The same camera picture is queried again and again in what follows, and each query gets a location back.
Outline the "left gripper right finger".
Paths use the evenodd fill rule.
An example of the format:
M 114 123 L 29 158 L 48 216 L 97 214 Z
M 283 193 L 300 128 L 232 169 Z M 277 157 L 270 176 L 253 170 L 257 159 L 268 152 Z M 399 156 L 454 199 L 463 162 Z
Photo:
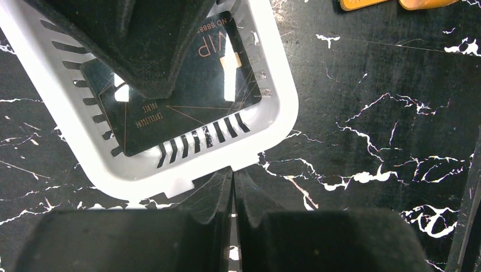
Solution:
M 287 210 L 233 175 L 243 271 L 430 271 L 413 229 L 387 209 Z

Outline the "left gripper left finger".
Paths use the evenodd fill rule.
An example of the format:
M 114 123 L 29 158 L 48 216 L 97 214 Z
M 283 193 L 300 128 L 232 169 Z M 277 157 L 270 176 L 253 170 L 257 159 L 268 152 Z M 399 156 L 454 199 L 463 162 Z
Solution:
M 55 211 L 31 233 L 16 271 L 226 271 L 232 170 L 174 207 Z

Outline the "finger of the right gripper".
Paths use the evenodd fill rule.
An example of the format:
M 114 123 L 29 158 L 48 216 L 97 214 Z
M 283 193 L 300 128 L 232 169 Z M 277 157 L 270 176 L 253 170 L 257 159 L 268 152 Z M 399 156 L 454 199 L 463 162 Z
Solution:
M 146 99 L 166 99 L 198 28 L 206 0 L 29 1 Z

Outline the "white plastic basket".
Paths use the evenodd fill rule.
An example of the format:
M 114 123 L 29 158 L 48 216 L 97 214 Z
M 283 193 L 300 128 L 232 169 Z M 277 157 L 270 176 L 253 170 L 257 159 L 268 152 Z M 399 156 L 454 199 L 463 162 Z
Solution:
M 206 18 L 232 14 L 261 100 L 133 156 L 113 154 L 117 140 L 81 73 L 83 63 L 98 58 L 29 1 L 1 2 L 3 33 L 84 173 L 103 193 L 127 201 L 176 196 L 219 169 L 257 163 L 293 128 L 298 95 L 270 2 L 213 2 Z

